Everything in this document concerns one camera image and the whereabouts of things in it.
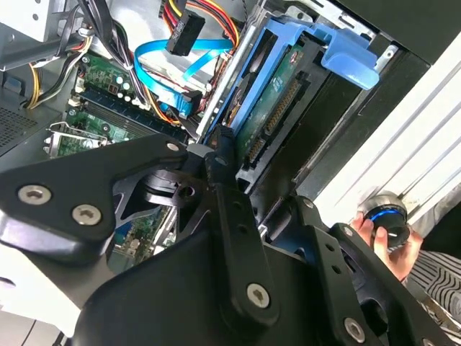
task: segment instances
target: black knob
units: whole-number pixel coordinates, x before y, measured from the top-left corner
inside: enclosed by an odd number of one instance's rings
[[[397,247],[408,240],[410,229],[406,224],[407,212],[405,205],[391,192],[376,195],[359,206],[365,218],[373,221],[376,230],[382,226],[388,231],[388,247]]]

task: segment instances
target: silver screw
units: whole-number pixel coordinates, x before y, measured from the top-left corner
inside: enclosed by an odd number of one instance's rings
[[[222,164],[223,166],[228,165],[228,163],[225,161],[225,159],[223,159],[221,156],[216,156],[215,160],[216,160],[217,163]]]
[[[167,143],[166,146],[168,147],[168,149],[170,149],[172,151],[179,151],[179,147],[176,144]]]
[[[102,214],[90,204],[82,204],[72,210],[72,217],[82,226],[94,226],[101,221]]]
[[[271,301],[266,289],[257,283],[250,283],[248,285],[246,295],[250,302],[261,309],[268,307]]]
[[[344,326],[346,327],[347,334],[349,334],[352,339],[357,341],[359,344],[363,344],[365,342],[365,333],[355,319],[347,317],[344,320]]]
[[[429,339],[423,339],[424,346],[435,346],[434,343]]]
[[[17,197],[30,205],[42,205],[51,199],[51,191],[41,185],[26,185],[19,189]]]
[[[307,199],[307,198],[304,198],[304,205],[310,209],[314,208],[314,203],[312,203],[311,200]]]
[[[344,233],[348,236],[353,236],[354,232],[347,226],[344,227]]]

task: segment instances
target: human hand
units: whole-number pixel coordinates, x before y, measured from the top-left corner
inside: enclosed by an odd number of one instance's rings
[[[362,239],[371,247],[372,232],[375,225],[370,219],[364,220],[363,213],[358,212],[355,219],[351,222],[351,227],[362,237]],[[408,241],[400,248],[388,253],[388,232],[384,227],[376,230],[374,242],[375,254],[384,262],[386,267],[399,279],[405,280],[410,274],[416,259],[418,258],[419,249],[423,243],[423,238],[415,231],[410,229]]]

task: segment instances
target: ventilation grille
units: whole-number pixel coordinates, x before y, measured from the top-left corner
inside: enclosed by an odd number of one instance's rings
[[[34,120],[0,107],[0,148],[18,139],[36,125]]]

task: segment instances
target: black power connector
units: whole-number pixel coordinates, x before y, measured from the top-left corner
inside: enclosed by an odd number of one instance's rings
[[[205,18],[185,9],[166,44],[166,50],[176,56],[188,56],[204,25]]]

